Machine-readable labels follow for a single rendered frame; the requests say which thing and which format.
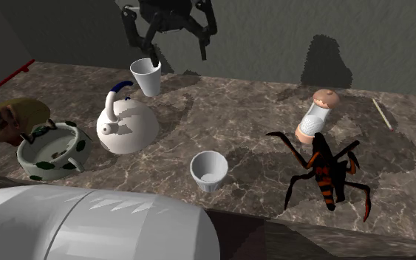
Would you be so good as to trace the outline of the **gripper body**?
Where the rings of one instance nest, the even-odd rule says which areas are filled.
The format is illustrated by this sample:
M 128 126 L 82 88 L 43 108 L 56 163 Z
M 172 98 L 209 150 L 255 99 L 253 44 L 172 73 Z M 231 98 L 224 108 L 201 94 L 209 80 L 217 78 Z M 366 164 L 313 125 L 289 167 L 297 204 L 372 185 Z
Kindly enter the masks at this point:
M 138 0 L 141 17 L 149 23 L 150 33 L 186 29 L 194 31 L 191 0 Z

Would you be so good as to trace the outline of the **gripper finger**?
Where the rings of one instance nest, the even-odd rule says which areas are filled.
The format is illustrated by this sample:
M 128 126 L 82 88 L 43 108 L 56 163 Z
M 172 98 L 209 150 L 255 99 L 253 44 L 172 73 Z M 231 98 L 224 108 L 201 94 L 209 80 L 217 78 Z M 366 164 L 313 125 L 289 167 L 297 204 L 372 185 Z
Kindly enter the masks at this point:
M 132 6 L 124 6 L 121 10 L 121 18 L 126 32 L 128 44 L 130 47 L 138 47 L 144 54 L 150 57 L 152 66 L 158 67 L 160 61 L 157 57 L 152 40 L 160 25 L 160 14 L 154 14 L 146 36 L 142 37 L 137 31 L 135 24 L 137 14 L 134 10 L 135 7 Z
M 206 50 L 205 48 L 210 44 L 211 36 L 217 34 L 217 24 L 214 15 L 214 9 L 211 0 L 190 0 L 191 3 L 200 11 L 202 11 L 208 24 L 202 27 L 194 18 L 188 16 L 185 23 L 185 28 L 190 33 L 194 34 L 199 40 L 201 58 L 205 61 Z

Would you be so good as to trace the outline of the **tall white cup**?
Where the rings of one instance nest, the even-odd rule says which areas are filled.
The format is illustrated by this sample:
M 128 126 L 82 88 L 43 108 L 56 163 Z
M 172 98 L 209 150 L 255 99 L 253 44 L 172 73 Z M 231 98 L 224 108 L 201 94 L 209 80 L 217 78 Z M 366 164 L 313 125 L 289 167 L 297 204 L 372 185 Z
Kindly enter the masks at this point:
M 154 66 L 150 58 L 141 58 L 134 61 L 129 69 L 145 96 L 154 97 L 160 94 L 160 62 L 158 62 L 157 66 Z

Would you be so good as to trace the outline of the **small ribbed white cup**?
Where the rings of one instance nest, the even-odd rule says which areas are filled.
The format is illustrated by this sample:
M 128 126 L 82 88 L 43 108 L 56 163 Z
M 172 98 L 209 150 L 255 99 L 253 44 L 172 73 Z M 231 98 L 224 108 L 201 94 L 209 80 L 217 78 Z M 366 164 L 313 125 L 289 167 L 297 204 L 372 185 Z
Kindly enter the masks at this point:
M 190 172 L 204 192 L 219 189 L 228 172 L 228 161 L 217 151 L 201 151 L 190 163 Z

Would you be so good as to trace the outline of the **clear grinder with tan cap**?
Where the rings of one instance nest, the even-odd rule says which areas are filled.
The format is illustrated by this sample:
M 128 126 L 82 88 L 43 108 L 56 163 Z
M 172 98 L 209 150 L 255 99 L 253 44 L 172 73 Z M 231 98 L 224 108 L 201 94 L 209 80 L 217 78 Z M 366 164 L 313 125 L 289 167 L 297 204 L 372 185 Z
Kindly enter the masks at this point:
M 301 143 L 310 144 L 317 132 L 320 132 L 327 116 L 340 102 L 336 92 L 320 89 L 313 94 L 313 102 L 298 124 L 295 135 Z

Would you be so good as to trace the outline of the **white bowl with green spots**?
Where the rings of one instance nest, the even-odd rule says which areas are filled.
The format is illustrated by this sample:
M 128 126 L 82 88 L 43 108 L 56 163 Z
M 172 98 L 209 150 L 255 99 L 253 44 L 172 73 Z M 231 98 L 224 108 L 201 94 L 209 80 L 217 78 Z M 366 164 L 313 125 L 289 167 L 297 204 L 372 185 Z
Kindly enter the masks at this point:
M 92 150 L 91 138 L 71 121 L 48 120 L 22 137 L 17 159 L 27 176 L 35 181 L 62 179 L 83 172 Z

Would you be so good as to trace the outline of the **brown and yellow figure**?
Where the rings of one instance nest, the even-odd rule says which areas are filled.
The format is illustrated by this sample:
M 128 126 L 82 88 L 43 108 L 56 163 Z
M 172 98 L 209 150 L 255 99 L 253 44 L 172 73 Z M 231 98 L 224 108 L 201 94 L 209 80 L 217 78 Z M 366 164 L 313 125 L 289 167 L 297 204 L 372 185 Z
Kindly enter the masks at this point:
M 30 134 L 33 127 L 50 119 L 50 108 L 43 102 L 20 97 L 0 103 L 0 143 L 19 146 L 21 134 Z

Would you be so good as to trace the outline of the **red bar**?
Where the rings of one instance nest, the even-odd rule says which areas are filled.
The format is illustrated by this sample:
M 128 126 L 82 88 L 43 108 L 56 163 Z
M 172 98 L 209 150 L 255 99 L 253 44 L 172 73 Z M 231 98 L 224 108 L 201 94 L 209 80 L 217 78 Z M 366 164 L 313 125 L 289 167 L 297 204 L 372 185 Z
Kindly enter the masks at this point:
M 21 72 L 29 72 L 29 66 L 31 64 L 33 64 L 35 62 L 35 59 L 31 59 L 29 60 L 26 64 L 24 64 L 23 66 L 21 66 L 20 68 L 18 68 L 15 72 L 13 72 L 12 74 L 8 75 L 4 80 L 2 80 L 0 82 L 0 87 L 3 86 L 4 84 L 6 84 L 6 82 L 8 82 L 10 79 L 14 78 L 17 74 L 21 73 Z

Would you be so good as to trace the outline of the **black and orange insect toy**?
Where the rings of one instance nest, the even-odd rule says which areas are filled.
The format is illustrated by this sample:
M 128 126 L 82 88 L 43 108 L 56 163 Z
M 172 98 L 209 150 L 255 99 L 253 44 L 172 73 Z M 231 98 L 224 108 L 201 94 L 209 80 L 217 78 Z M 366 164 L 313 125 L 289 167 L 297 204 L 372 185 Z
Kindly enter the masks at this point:
M 365 184 L 346 181 L 347 174 L 355 174 L 356 169 L 360 168 L 359 162 L 355 154 L 352 152 L 352 150 L 360 144 L 358 140 L 353 141 L 336 155 L 333 155 L 324 135 L 317 132 L 315 133 L 312 141 L 312 157 L 306 161 L 295 149 L 284 133 L 274 131 L 269 132 L 266 135 L 279 137 L 291 150 L 300 165 L 305 169 L 311 169 L 308 174 L 294 175 L 291 177 L 284 201 L 285 210 L 287 210 L 295 183 L 300 179 L 310 179 L 314 177 L 329 211 L 334 211 L 335 204 L 345 200 L 344 187 L 346 185 L 364 191 L 366 197 L 366 210 L 363 222 L 367 220 L 372 207 L 370 187 Z

